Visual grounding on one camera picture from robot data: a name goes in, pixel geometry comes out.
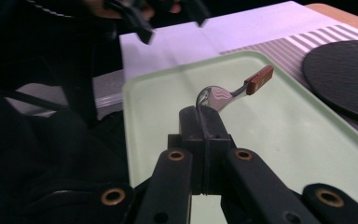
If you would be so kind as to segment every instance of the screw hole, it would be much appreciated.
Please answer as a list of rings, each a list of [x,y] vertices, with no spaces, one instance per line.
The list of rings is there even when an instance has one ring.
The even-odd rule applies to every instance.
[[[126,197],[126,192],[123,189],[108,189],[101,196],[101,202],[107,206],[121,203]]]
[[[328,189],[318,189],[316,191],[316,197],[325,204],[328,204],[333,207],[342,207],[344,201],[342,198],[335,192]]]
[[[160,212],[154,215],[154,221],[156,223],[166,223],[168,222],[168,215],[164,212]]]
[[[252,159],[252,154],[250,152],[244,151],[244,150],[237,150],[235,152],[235,156],[243,161],[249,161]]]
[[[289,223],[292,223],[292,224],[300,224],[301,223],[301,218],[298,215],[291,213],[291,212],[286,213],[284,218]]]
[[[181,151],[173,151],[168,155],[168,159],[171,161],[181,161],[185,157],[185,154]]]

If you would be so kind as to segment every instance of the plastic tray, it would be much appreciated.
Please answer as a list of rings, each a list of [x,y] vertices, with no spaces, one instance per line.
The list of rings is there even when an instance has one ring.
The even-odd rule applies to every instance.
[[[325,183],[358,201],[358,132],[254,51],[137,77],[125,85],[131,184],[152,175],[168,134],[179,133],[179,111],[195,104],[204,87],[234,91],[266,64],[275,67],[272,80],[220,113],[236,145],[255,151],[296,192],[308,184]],[[193,197],[192,222],[225,223],[219,206],[219,197]]]

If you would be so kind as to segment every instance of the table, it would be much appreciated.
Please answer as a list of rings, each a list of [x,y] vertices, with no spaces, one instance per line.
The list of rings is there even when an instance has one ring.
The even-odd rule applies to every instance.
[[[296,20],[288,18],[288,15],[292,13],[296,15]],[[238,24],[238,21],[248,21],[254,17],[260,20]],[[202,29],[192,23],[158,29],[158,35],[155,36],[155,42],[151,46],[140,44],[135,35],[125,35],[120,37],[124,72],[129,80],[160,69],[193,63],[245,49],[256,49],[262,52],[264,50],[264,53],[268,54],[266,45],[274,44],[277,41],[294,45],[296,43],[294,40],[298,35],[307,35],[309,31],[323,28],[327,30],[330,28],[338,29],[340,32],[350,30],[350,32],[354,31],[358,34],[357,29],[343,24],[341,21],[326,17],[294,2],[286,2],[212,19]],[[229,39],[230,41],[222,42],[222,39]],[[310,50],[301,46],[298,48],[302,54],[298,54],[299,57],[295,58],[292,64],[298,65],[301,55]],[[135,61],[133,60],[134,57],[142,58],[142,60]],[[279,58],[271,57],[271,59],[279,61]],[[294,72],[290,75],[297,76],[299,74],[298,66],[293,71],[290,70],[289,66],[282,66],[282,68]]]
[[[328,17],[331,17],[335,20],[342,21],[350,26],[358,28],[358,16],[355,16],[351,13],[320,3],[309,4],[306,5],[306,7],[315,10],[319,13],[322,13]]]

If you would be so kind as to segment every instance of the fork handle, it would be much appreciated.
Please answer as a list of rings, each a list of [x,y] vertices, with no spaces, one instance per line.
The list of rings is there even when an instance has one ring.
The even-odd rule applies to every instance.
[[[252,95],[256,91],[258,91],[264,84],[266,84],[271,78],[272,73],[274,71],[274,67],[271,65],[267,65],[258,71],[256,74],[252,75],[248,79],[245,80],[244,84],[248,84],[248,88],[246,89],[247,95]]]

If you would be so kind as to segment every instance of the brass insert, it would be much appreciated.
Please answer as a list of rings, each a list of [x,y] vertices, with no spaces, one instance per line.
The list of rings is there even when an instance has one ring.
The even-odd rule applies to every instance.
[[[237,151],[235,151],[235,156],[238,159],[243,160],[243,161],[249,161],[253,157],[253,155],[250,152],[245,151],[245,150],[237,150]]]
[[[185,158],[185,154],[181,151],[173,151],[170,154],[168,154],[168,159],[171,161],[181,161]]]
[[[344,200],[336,194],[335,192],[329,189],[318,189],[316,190],[316,197],[325,204],[328,204],[333,207],[342,207],[344,206]]]
[[[112,206],[121,203],[126,197],[123,189],[108,189],[101,196],[101,202],[104,205]]]

